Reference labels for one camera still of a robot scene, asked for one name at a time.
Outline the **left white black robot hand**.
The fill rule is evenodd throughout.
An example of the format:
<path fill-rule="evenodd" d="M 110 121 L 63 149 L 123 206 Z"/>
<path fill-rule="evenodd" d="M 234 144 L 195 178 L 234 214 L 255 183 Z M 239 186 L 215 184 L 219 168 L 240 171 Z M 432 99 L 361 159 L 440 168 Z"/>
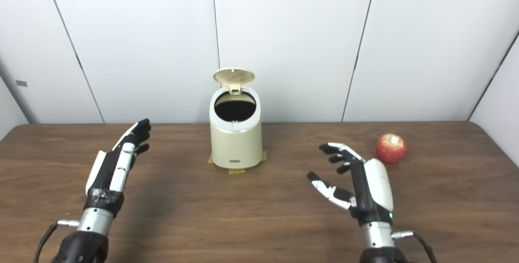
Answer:
<path fill-rule="evenodd" d="M 124 204 L 124 187 L 137 157 L 148 151 L 150 119 L 133 124 L 109 152 L 100 150 L 86 183 L 83 209 L 98 208 L 116 218 Z"/>

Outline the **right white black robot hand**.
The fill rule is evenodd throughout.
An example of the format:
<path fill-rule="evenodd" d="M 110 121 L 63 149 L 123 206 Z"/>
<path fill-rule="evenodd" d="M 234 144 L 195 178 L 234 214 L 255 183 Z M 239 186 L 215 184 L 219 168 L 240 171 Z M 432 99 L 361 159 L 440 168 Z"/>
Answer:
<path fill-rule="evenodd" d="M 329 202 L 347 210 L 360 226 L 383 222 L 393 224 L 393 196 L 384 164 L 376 159 L 365 160 L 343 143 L 324 143 L 319 150 L 330 154 L 330 163 L 342 162 L 338 174 L 349 172 L 354 192 L 334 186 L 314 172 L 307 174 L 312 185 Z"/>

